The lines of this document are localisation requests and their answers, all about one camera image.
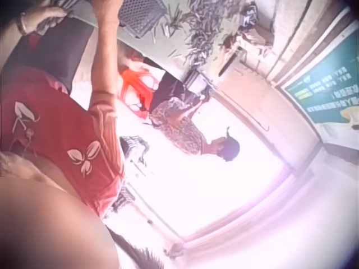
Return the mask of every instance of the green sign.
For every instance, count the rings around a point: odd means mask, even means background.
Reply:
[[[285,88],[314,123],[348,123],[341,112],[359,106],[358,40],[356,30]]]

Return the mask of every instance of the poster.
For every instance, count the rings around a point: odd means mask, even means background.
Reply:
[[[285,87],[311,118],[324,143],[359,150],[359,31]]]

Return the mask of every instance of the dark pants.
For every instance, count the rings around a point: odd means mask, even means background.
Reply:
[[[94,27],[75,18],[65,18],[59,25],[48,29],[35,48],[30,43],[33,36],[23,36],[6,62],[2,78],[16,66],[29,66],[46,71],[61,82],[68,93],[79,67],[82,55]]]
[[[149,58],[145,58],[144,63],[163,70],[161,66]],[[158,89],[153,93],[149,112],[151,113],[160,103],[168,101],[172,97],[177,97],[185,103],[192,103],[196,95],[193,92],[188,91],[181,81],[166,72],[158,85]]]

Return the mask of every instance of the black hair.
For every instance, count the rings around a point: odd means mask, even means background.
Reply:
[[[136,263],[138,269],[163,269],[164,264],[152,252],[146,249],[138,249],[131,245],[125,238],[116,234],[106,226],[113,241]]]
[[[233,161],[241,150],[238,141],[229,135],[229,127],[227,128],[227,138],[221,142],[220,145],[222,148],[217,152],[217,156],[223,158],[225,161]]]

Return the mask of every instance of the hand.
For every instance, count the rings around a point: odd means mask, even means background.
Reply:
[[[60,7],[50,7],[50,0],[43,0],[34,8],[25,13],[24,25],[27,33],[31,33],[36,30],[38,25],[50,17],[58,17],[59,20],[56,23],[50,25],[50,27],[56,26],[60,23],[67,12]]]
[[[118,13],[123,0],[92,0],[98,22],[109,21],[118,23]]]

